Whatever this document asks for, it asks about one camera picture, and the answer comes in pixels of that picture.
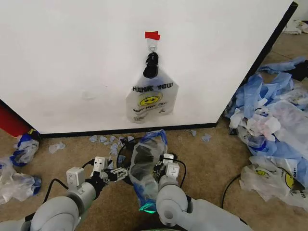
crumpled plastic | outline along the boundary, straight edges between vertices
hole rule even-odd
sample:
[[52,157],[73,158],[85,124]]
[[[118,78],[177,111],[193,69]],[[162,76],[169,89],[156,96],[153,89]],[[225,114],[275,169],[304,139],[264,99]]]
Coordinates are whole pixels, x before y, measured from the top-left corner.
[[204,136],[201,137],[202,141],[204,143],[207,143],[210,141],[210,138],[211,138],[211,135],[207,134],[207,133],[204,133]]
[[287,62],[282,62],[278,64],[266,64],[259,67],[258,71],[266,71],[269,74],[280,73],[283,71],[289,71],[295,69],[295,65],[303,63],[306,60],[305,56],[299,56],[295,59],[291,59]]
[[308,188],[308,91],[293,84],[291,75],[280,73],[269,84],[262,84],[254,102],[253,116],[244,114],[244,87],[241,86],[229,105],[230,128],[236,128],[239,138],[252,155],[266,155],[297,160],[298,180]]
[[300,20],[290,20],[282,32],[291,35],[300,35],[302,32],[307,34],[308,24]]
[[160,155],[164,153],[167,153],[167,137],[164,130],[148,132],[134,147],[128,173],[139,201],[140,211],[156,212],[158,183],[153,177],[153,168]]
[[196,130],[186,130],[186,131],[188,131],[194,137],[197,135],[197,131]]
[[241,172],[243,190],[255,190],[265,201],[275,196],[308,211],[307,190],[293,190],[293,175],[297,172],[295,160],[267,156],[252,156],[249,160],[252,164]]
[[277,139],[292,146],[308,160],[308,118],[288,101],[278,101],[268,108],[282,126],[275,132]]
[[90,140],[91,142],[97,142],[97,135],[91,136],[91,137],[89,138],[89,140]]
[[17,140],[17,150],[10,156],[10,160],[15,166],[23,167],[33,159],[35,152],[39,148],[39,142],[32,139],[28,133],[18,137]]
[[235,92],[235,103],[226,116],[230,118],[238,108],[243,110],[244,117],[252,118],[256,109],[271,103],[277,95],[293,89],[294,84],[291,77],[292,75],[288,73],[279,73],[271,83],[263,84],[260,74],[252,75],[248,82]]
[[105,137],[105,136],[100,136],[100,143],[104,143],[104,142],[106,142],[108,139],[107,139],[107,137]]
[[51,154],[54,154],[56,151],[60,150],[60,149],[64,149],[66,147],[66,145],[62,142],[53,144],[49,146],[49,152]]
[[9,158],[0,159],[0,205],[11,198],[24,201],[39,192],[41,179],[17,173]]
[[113,143],[110,147],[110,152],[109,154],[110,155],[114,155],[114,156],[117,156],[117,147],[118,147],[118,144],[117,143]]

plastic bag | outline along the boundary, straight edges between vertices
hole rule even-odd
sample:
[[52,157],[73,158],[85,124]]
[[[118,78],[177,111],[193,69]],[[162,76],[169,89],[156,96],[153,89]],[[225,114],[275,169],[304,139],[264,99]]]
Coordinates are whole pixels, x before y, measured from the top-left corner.
[[[149,45],[156,50],[155,44]],[[144,123],[151,117],[170,114],[178,88],[176,82],[158,67],[158,54],[150,53],[143,75],[126,98],[127,117],[134,123]]]
[[299,56],[287,62],[278,64],[266,64],[259,67],[258,71],[266,71],[269,74],[280,73],[281,71],[288,71],[295,69],[295,65],[303,63],[306,60],[305,56]]
[[308,160],[308,118],[305,114],[288,101],[278,101],[268,108],[281,124],[281,129],[275,132],[277,139],[298,150]]
[[164,153],[167,153],[164,130],[148,132],[134,147],[128,173],[139,200],[140,211],[156,212],[158,183],[153,177],[153,168]]
[[308,211],[308,190],[293,190],[296,161],[271,156],[253,156],[252,165],[242,169],[240,186],[244,190],[256,190],[268,201],[276,196],[288,205]]
[[17,150],[10,156],[10,160],[15,166],[23,167],[33,159],[39,142],[26,133],[20,137],[16,147]]
[[230,118],[236,108],[243,107],[244,116],[250,119],[256,109],[265,103],[266,105],[271,103],[276,96],[293,89],[294,84],[291,76],[288,73],[279,73],[271,83],[263,84],[260,74],[252,75],[248,82],[235,92],[236,100],[227,112],[227,117]]
[[11,198],[24,201],[38,193],[41,179],[17,173],[9,158],[0,159],[0,205]]
[[[256,190],[265,201],[272,196],[284,198],[290,193],[294,179],[286,170],[277,167],[265,156],[252,156],[249,160],[252,164],[245,166],[241,172],[240,186],[242,189]],[[296,168],[296,161],[284,159],[283,162],[284,166],[290,167],[289,172]]]

red object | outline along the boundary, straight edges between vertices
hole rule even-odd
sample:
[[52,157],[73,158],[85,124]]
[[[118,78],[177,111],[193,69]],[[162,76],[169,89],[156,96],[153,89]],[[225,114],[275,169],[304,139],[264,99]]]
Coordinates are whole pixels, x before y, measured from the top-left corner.
[[158,31],[146,31],[145,32],[145,38],[146,39],[154,39],[154,40],[159,40],[160,35],[158,34]]
[[31,127],[13,110],[0,104],[0,128],[17,137],[27,133]]

pile of plastic bags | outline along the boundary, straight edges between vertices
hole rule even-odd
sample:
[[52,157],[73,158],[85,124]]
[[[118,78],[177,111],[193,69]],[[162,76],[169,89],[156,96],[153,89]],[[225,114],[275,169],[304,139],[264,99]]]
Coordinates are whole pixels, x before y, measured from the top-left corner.
[[[308,196],[306,191],[294,191],[293,185],[287,189],[281,183],[281,174],[288,174],[308,188],[308,91],[294,84],[290,74],[277,72],[269,84],[264,84],[258,73],[251,76],[236,91],[225,115],[230,118],[229,127],[237,129],[252,155],[266,159],[252,159],[252,165],[243,168],[243,188],[258,191],[265,200],[274,195],[290,205],[308,209],[306,202],[296,203],[299,197],[290,196]],[[296,171],[285,169],[282,162],[292,162]],[[265,173],[258,174],[258,167]],[[269,179],[277,185],[270,187]]]
[[24,201],[39,192],[41,179],[17,173],[9,158],[0,159],[0,205],[11,198]]
[[17,137],[14,145],[16,151],[10,157],[0,158],[0,205],[11,198],[24,201],[39,192],[41,179],[26,174],[17,173],[14,166],[23,167],[34,157],[39,148],[39,133],[30,130]]

black cable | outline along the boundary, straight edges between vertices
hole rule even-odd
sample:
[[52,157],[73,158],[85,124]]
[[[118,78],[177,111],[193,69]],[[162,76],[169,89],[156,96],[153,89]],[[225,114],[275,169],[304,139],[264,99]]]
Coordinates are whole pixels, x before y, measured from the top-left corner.
[[241,175],[239,174],[239,175],[237,175],[236,177],[234,177],[234,178],[229,182],[229,184],[227,185],[227,187],[226,187],[226,189],[225,189],[225,191],[224,191],[224,193],[223,193],[223,195],[222,195],[221,205],[220,205],[221,208],[223,208],[223,203],[224,203],[225,196],[226,196],[226,193],[227,193],[228,188],[229,188],[230,185],[231,185],[236,179],[238,179],[240,176],[241,176]]
[[179,162],[179,163],[183,164],[183,166],[184,166],[184,176],[183,176],[183,179],[182,179],[182,182],[181,182],[181,185],[180,185],[180,188],[182,188],[182,185],[183,185],[185,177],[186,177],[186,165],[184,164],[184,162],[182,162],[182,161],[180,161],[178,159],[170,159],[170,158],[164,158],[164,159],[165,160],[173,160],[175,162]]
[[52,184],[53,184],[55,181],[58,182],[59,184],[61,184],[65,189],[68,189],[68,187],[67,187],[62,181],[60,181],[60,180],[57,179],[57,178],[54,178],[54,179],[50,182],[50,184],[49,184],[49,187],[48,187],[48,190],[47,190],[47,193],[46,193],[46,196],[45,196],[45,199],[44,199],[43,203],[45,203],[45,202],[47,201],[47,199],[48,199],[48,197],[49,197],[49,194],[50,194],[50,191],[51,191],[51,188],[52,188]]
[[89,164],[90,164],[90,161],[87,162],[87,163],[85,163],[85,164],[82,166],[82,168],[85,168],[85,166],[87,166],[87,165],[89,165]]
[[94,161],[95,161],[95,159],[89,160],[87,163],[85,163],[85,164],[82,166],[82,168],[85,168],[85,166],[87,166],[87,165],[94,165]]

